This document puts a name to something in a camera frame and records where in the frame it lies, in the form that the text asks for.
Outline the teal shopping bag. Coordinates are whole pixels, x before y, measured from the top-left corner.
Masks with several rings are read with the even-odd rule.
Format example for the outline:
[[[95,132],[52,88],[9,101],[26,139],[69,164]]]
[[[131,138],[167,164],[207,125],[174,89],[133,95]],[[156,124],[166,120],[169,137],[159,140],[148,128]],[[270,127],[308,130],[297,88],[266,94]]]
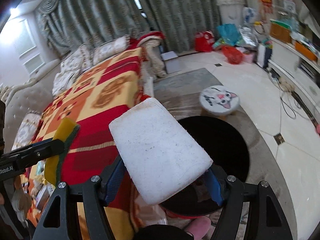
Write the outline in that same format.
[[[236,45],[241,35],[235,24],[223,24],[217,27],[220,37],[230,46]]]

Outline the white foam block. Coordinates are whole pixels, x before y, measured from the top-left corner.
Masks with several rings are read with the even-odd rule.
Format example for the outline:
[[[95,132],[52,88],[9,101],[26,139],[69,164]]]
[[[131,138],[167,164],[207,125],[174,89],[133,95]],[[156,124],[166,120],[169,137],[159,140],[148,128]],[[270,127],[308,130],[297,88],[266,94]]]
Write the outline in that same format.
[[[155,98],[135,105],[109,124],[124,165],[148,205],[186,188],[213,161]]]

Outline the white embroidered pillow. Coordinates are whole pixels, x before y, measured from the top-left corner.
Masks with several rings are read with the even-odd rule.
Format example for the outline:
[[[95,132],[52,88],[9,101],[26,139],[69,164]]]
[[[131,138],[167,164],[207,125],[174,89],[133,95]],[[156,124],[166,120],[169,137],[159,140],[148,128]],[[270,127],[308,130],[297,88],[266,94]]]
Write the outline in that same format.
[[[78,70],[80,74],[83,74],[92,67],[92,51],[90,46],[85,43],[69,54],[60,64],[62,73]]]
[[[125,50],[130,45],[130,36],[124,35],[120,38],[106,42],[93,50],[93,64],[99,64],[100,62],[117,55]]]

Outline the red orange rose blanket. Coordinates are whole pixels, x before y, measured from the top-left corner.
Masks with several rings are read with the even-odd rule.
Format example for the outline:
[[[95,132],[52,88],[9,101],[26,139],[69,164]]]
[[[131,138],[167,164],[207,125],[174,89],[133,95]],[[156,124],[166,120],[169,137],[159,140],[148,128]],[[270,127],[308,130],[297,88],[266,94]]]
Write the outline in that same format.
[[[144,48],[126,50],[86,71],[48,105],[35,142],[53,137],[64,118],[80,128],[68,153],[46,160],[47,184],[83,183],[114,161],[118,150],[109,124],[144,98],[141,67],[146,61]]]

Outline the green patterned curtain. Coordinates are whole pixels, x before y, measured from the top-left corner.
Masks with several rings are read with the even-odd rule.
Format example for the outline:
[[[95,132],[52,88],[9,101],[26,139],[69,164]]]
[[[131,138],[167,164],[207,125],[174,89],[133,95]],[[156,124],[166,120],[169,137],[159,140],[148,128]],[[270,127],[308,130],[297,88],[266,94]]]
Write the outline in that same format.
[[[59,55],[152,30],[164,34],[166,50],[182,53],[193,49],[197,33],[217,33],[221,23],[216,0],[43,0],[35,17]]]

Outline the grey cardboard box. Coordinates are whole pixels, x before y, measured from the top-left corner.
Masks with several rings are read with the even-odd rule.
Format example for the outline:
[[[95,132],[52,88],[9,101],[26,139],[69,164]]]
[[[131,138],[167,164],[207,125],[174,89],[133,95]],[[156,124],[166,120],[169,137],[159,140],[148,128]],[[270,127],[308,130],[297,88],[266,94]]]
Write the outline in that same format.
[[[165,64],[165,71],[167,74],[172,74],[181,70],[178,55],[174,51],[161,54],[161,58]]]

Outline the yellow green sponge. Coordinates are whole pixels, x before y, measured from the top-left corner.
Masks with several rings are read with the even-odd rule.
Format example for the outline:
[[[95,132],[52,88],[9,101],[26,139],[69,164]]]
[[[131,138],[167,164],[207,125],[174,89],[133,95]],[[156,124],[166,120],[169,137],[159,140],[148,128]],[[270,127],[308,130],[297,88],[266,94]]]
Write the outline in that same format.
[[[61,181],[63,161],[79,129],[80,125],[75,121],[70,118],[63,118],[53,136],[52,142],[59,141],[59,145],[53,147],[54,155],[46,159],[44,177],[46,181],[54,186],[57,186]]]

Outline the white tv cabinet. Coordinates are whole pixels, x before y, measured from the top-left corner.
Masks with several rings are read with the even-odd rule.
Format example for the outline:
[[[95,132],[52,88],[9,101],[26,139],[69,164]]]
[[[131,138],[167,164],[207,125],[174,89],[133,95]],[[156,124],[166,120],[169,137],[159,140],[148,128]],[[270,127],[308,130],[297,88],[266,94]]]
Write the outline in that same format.
[[[276,20],[271,21],[270,38],[273,49],[268,67],[279,81],[292,87],[297,101],[319,122],[319,58],[304,36]]]

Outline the black round trash bin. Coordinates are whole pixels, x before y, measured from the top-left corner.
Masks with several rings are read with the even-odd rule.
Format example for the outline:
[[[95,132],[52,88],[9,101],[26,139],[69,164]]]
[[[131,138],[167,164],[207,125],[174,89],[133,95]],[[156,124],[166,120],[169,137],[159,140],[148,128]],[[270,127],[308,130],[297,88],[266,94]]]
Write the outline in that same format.
[[[249,173],[249,150],[240,134],[231,124],[211,116],[191,116],[179,124],[208,153],[213,163],[245,182]],[[214,213],[220,207],[207,191],[200,177],[185,189],[164,201],[161,206],[172,217],[193,218]]]

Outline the grey tufted headboard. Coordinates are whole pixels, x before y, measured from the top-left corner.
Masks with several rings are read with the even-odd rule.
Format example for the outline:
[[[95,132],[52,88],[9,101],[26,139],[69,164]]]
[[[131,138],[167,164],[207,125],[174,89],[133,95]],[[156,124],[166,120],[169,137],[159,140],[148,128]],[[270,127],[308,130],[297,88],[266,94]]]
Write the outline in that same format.
[[[52,89],[55,75],[60,72],[60,61],[45,64],[31,79],[13,87],[6,101],[4,117],[4,152],[10,152],[18,128],[29,111],[42,113],[53,101]]]

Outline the cat face round stool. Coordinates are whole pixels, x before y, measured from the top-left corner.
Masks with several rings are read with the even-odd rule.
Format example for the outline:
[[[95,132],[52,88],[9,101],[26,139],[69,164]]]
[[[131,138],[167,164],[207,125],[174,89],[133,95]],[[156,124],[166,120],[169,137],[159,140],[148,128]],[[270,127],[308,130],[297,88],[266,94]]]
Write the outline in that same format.
[[[200,93],[199,102],[204,110],[217,116],[229,115],[240,107],[239,96],[222,85],[205,88]]]

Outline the pink slipper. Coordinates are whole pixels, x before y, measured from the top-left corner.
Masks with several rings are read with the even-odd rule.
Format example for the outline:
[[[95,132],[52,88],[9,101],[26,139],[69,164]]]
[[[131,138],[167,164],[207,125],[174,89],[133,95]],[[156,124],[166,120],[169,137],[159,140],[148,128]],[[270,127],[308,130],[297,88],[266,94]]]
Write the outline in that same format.
[[[210,230],[211,220],[206,217],[199,217],[192,222],[184,229],[184,231],[193,237],[194,240],[202,239]]]

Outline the red plastic bag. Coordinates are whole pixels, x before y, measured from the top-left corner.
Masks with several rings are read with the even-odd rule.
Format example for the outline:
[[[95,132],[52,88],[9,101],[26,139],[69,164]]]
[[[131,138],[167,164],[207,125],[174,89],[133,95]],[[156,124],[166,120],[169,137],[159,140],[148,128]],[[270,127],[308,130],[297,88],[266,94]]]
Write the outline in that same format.
[[[230,64],[240,64],[243,61],[242,52],[234,47],[224,46],[222,52]]]

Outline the red gift bag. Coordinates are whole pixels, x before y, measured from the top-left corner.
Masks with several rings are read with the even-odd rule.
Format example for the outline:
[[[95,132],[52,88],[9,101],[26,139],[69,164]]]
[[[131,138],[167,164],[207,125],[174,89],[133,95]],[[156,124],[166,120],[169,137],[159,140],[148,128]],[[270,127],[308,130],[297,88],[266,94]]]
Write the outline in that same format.
[[[215,38],[212,31],[202,31],[195,35],[195,50],[201,53],[209,53],[213,51]]]

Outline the silver foil bag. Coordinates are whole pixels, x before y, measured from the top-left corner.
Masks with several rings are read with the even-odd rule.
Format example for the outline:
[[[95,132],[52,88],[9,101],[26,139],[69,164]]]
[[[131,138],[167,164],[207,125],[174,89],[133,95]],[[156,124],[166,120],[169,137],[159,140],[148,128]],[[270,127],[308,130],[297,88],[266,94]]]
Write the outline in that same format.
[[[246,26],[239,26],[239,39],[236,43],[237,46],[247,48],[249,50],[256,50],[258,46],[258,40],[253,30]]]

